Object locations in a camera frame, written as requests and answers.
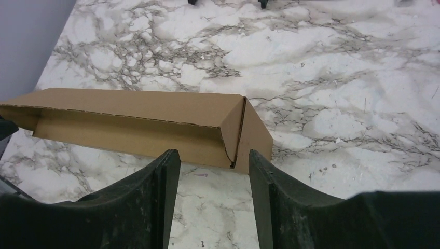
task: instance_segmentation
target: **cardboard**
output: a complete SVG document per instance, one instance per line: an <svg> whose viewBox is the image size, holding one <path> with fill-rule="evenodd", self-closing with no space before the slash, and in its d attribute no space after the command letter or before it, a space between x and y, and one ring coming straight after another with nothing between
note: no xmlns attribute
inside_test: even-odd
<svg viewBox="0 0 440 249"><path fill-rule="evenodd" d="M248 173L250 149L271 159L273 140L235 94L50 88L0 102L0 115L34 137Z"/></svg>

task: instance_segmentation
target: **box side panel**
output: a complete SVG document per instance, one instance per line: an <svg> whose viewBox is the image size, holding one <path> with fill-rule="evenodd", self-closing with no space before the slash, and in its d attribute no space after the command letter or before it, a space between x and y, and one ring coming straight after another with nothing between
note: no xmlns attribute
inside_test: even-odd
<svg viewBox="0 0 440 249"><path fill-rule="evenodd" d="M225 144L225 151L228 158L234 161L237 155L238 140L240 136L241 120L243 118L243 106L245 104L244 98L237 103L231 110L229 115L223 120L220 125L222 131L222 138Z"/></svg>
<svg viewBox="0 0 440 249"><path fill-rule="evenodd" d="M95 113L43 109L34 136L157 157L178 149L182 161L229 168L220 129Z"/></svg>
<svg viewBox="0 0 440 249"><path fill-rule="evenodd" d="M81 110L219 127L243 99L235 94L50 88L0 104Z"/></svg>
<svg viewBox="0 0 440 249"><path fill-rule="evenodd" d="M41 109L39 108L0 106L0 116L13 121L18 127L30 131L35 130L40 114Z"/></svg>
<svg viewBox="0 0 440 249"><path fill-rule="evenodd" d="M271 160L273 138L250 102L245 100L245 104L235 171L248 174L249 151L255 149Z"/></svg>

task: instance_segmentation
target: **box flap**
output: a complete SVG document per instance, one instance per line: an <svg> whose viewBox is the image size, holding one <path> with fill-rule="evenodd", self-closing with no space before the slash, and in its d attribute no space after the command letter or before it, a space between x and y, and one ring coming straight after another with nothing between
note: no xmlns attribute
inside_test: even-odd
<svg viewBox="0 0 440 249"><path fill-rule="evenodd" d="M156 150L162 147L176 145L179 148L170 148L179 150L186 150L188 147L187 161L195 163L203 162L195 161L198 155L189 153L190 146L194 145L192 149L196 149L206 143L208 154L215 154L220 145L214 140L220 140L228 161L233 162L237 154L243 104L244 97L235 94L51 88L0 102L0 115L14 121L21 128L34 131L35 137L124 153L156 156L160 152ZM121 118L125 118L124 122L136 127L137 131L120 127ZM191 126L211 128L212 131L196 130ZM164 127L176 129L176 132L168 134ZM149 149L120 149L122 146L97 142L104 137L109 142L115 135L128 146L130 141L123 137L123 132L130 133L133 143L141 141L136 140L136 134L147 137L152 141L146 144ZM185 135L188 132L194 134L190 140ZM220 157L215 160L218 164L226 163Z"/></svg>

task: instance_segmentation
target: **marble countertop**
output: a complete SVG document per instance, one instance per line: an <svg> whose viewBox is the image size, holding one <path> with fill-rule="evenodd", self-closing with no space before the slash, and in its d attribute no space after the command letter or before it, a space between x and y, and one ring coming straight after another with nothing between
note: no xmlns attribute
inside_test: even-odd
<svg viewBox="0 0 440 249"><path fill-rule="evenodd" d="M348 198L440 190L440 5L418 0L79 0L37 85L238 93L272 162ZM151 159L16 133L0 174L77 200ZM258 248L249 178L183 164L170 248Z"/></svg>

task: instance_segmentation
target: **open box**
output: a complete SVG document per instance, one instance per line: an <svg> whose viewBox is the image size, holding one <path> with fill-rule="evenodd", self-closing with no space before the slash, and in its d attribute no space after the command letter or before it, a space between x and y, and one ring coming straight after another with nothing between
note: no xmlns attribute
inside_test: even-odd
<svg viewBox="0 0 440 249"><path fill-rule="evenodd" d="M248 173L249 151L273 139L236 94L50 88L0 102L34 137L134 155L177 149L184 162Z"/></svg>

